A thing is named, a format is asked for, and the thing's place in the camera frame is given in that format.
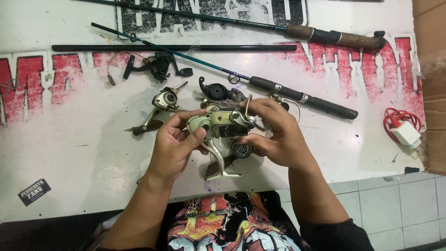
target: white tile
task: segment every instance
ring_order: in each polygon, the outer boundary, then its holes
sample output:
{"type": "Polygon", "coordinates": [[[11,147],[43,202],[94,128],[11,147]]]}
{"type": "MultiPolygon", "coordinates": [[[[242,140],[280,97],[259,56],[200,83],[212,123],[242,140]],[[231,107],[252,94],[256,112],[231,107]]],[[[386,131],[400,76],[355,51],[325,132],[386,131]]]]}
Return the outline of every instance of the white tile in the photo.
{"type": "Polygon", "coordinates": [[[446,239],[446,219],[439,220],[440,222],[440,238],[446,239]]]}
{"type": "Polygon", "coordinates": [[[432,179],[434,177],[435,176],[433,174],[427,172],[413,172],[408,174],[400,174],[398,175],[398,183],[404,184],[407,182],[432,179]]]}
{"type": "Polygon", "coordinates": [[[398,186],[359,192],[363,228],[368,234],[402,227],[398,186]]]}
{"type": "Polygon", "coordinates": [[[403,226],[438,220],[435,180],[400,184],[403,226]]]}
{"type": "Polygon", "coordinates": [[[279,196],[280,196],[280,202],[281,202],[281,203],[291,201],[291,194],[289,193],[289,188],[287,188],[287,189],[281,189],[281,190],[276,190],[276,192],[277,192],[277,193],[279,194],[279,196]]]}
{"type": "Polygon", "coordinates": [[[334,194],[356,192],[358,190],[358,181],[345,181],[328,184],[334,194]]]}
{"type": "Polygon", "coordinates": [[[361,206],[359,205],[359,192],[348,192],[336,195],[353,223],[362,227],[361,206]]]}
{"type": "Polygon", "coordinates": [[[288,215],[288,217],[290,218],[294,227],[300,233],[299,223],[297,222],[296,215],[294,214],[293,205],[291,205],[291,202],[282,203],[282,208],[285,211],[285,213],[288,215]]]}
{"type": "Polygon", "coordinates": [[[440,219],[446,218],[446,176],[435,178],[437,184],[438,214],[440,219]]]}
{"type": "Polygon", "coordinates": [[[369,234],[368,238],[375,251],[394,251],[404,249],[402,228],[369,234]]]}
{"type": "Polygon", "coordinates": [[[359,190],[388,187],[392,185],[398,185],[398,179],[396,176],[358,180],[359,190]]]}
{"type": "Polygon", "coordinates": [[[403,235],[405,248],[437,242],[440,240],[438,220],[403,227],[403,235]]]}

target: cardboard box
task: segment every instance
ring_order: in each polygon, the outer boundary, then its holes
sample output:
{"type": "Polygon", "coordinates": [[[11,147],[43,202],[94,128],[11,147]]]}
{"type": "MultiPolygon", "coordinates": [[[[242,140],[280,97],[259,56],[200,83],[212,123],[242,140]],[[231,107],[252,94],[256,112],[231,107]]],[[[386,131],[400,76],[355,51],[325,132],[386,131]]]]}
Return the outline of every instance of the cardboard box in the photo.
{"type": "Polygon", "coordinates": [[[413,0],[427,125],[426,172],[446,176],[446,0],[413,0]]]}

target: sticker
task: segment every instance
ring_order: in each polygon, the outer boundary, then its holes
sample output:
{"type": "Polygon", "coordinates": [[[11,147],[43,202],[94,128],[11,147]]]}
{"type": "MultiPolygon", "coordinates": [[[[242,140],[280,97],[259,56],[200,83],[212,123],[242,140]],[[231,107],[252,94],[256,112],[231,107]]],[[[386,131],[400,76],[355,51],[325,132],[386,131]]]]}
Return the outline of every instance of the sticker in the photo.
{"type": "Polygon", "coordinates": [[[21,191],[18,196],[22,200],[23,204],[28,206],[38,198],[42,197],[42,195],[46,194],[48,191],[51,191],[51,187],[48,185],[45,179],[40,179],[34,184],[30,185],[27,189],[21,191]]]}

